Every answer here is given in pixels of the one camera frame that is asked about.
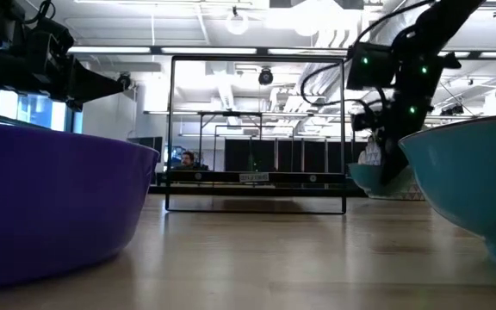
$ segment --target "sign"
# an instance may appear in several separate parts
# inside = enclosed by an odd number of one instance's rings
[[[269,173],[241,173],[239,175],[241,183],[268,182]]]

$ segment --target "purple bowl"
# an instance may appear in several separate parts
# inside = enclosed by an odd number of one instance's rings
[[[0,125],[0,286],[117,254],[157,160],[122,141]]]

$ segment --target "table surface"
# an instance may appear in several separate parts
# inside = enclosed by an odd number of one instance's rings
[[[265,203],[339,208],[340,201],[252,201]],[[480,239],[426,202],[348,204],[345,216],[165,213],[163,197],[151,195],[120,256],[2,288],[0,310],[496,309],[496,264]]]

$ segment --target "bowl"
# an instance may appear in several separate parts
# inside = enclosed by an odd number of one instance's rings
[[[118,254],[157,159],[118,140],[0,125],[0,286]]]
[[[431,206],[482,236],[496,260],[496,116],[415,133],[400,147]]]
[[[384,186],[380,182],[381,166],[372,164],[348,164],[351,178],[368,196],[389,196],[404,189],[412,181],[411,168],[405,168],[392,182]]]

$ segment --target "teal bowl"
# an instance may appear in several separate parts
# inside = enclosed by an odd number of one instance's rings
[[[425,199],[483,237],[496,260],[496,116],[415,133],[400,147]]]
[[[412,180],[412,170],[405,168],[387,186],[380,183],[381,166],[372,164],[348,164],[353,182],[368,196],[388,196],[397,193]]]

